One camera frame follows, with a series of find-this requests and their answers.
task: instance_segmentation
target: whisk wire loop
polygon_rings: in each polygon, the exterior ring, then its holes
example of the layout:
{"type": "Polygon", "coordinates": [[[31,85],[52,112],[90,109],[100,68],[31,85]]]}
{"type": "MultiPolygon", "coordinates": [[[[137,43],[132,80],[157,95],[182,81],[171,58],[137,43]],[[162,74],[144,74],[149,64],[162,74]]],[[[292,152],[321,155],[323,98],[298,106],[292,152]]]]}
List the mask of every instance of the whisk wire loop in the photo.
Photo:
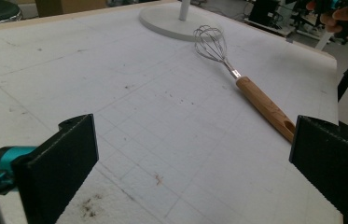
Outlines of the whisk wire loop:
{"type": "Polygon", "coordinates": [[[220,63],[227,60],[226,40],[219,29],[203,25],[194,31],[194,36],[195,49],[201,56],[220,63]]]}

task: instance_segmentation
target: wooden whisk handle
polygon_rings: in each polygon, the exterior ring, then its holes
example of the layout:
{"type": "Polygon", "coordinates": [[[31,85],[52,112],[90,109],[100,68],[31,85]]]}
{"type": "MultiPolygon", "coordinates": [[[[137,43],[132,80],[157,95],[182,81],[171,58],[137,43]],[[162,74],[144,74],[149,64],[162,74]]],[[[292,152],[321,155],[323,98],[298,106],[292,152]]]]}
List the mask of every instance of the wooden whisk handle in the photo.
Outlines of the wooden whisk handle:
{"type": "Polygon", "coordinates": [[[258,109],[272,126],[281,133],[290,143],[296,130],[295,124],[285,115],[252,80],[248,77],[237,79],[237,87],[244,93],[246,98],[258,109]]]}

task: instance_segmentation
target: round white base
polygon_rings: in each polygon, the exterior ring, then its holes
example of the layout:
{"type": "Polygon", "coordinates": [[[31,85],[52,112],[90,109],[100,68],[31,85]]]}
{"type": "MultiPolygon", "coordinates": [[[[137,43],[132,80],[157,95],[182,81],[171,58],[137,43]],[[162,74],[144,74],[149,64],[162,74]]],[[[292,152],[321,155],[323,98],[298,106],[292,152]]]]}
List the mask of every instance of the round white base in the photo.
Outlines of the round white base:
{"type": "Polygon", "coordinates": [[[216,21],[206,16],[189,11],[187,19],[181,21],[179,13],[179,7],[146,7],[139,14],[139,19],[145,27],[160,35],[186,41],[195,41],[193,32],[202,25],[222,30],[216,21]]]}

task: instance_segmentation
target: white table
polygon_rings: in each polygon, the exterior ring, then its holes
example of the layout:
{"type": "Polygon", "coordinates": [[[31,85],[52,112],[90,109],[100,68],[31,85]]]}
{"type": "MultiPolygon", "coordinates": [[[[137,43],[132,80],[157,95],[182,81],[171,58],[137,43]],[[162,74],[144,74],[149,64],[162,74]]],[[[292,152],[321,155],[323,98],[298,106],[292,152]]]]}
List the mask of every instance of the white table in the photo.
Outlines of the white table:
{"type": "MultiPolygon", "coordinates": [[[[0,25],[0,147],[39,145],[59,122],[95,116],[100,160],[58,223],[340,223],[223,65],[141,25],[154,4],[0,25]]],[[[332,57],[199,12],[294,122],[338,122],[332,57]]],[[[7,223],[25,223],[17,193],[0,204],[7,223]]]]}

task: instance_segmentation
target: dirt spot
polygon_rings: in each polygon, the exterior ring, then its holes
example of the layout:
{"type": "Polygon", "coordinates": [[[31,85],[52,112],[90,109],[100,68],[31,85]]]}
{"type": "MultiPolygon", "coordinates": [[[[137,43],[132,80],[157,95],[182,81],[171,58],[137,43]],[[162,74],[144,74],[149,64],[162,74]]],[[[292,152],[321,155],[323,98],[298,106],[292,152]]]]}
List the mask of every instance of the dirt spot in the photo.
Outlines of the dirt spot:
{"type": "Polygon", "coordinates": [[[127,89],[127,90],[129,90],[129,89],[132,89],[133,87],[135,87],[135,85],[127,85],[127,86],[125,86],[124,88],[127,89]]]}
{"type": "Polygon", "coordinates": [[[158,185],[160,185],[160,184],[162,184],[162,179],[164,178],[164,176],[159,176],[159,174],[155,174],[154,175],[154,178],[156,178],[156,180],[157,180],[157,186],[158,185]]]}
{"type": "Polygon", "coordinates": [[[97,217],[102,211],[101,207],[98,205],[99,200],[103,199],[102,194],[94,194],[89,199],[85,200],[80,205],[80,211],[83,218],[87,217],[97,217]]]}

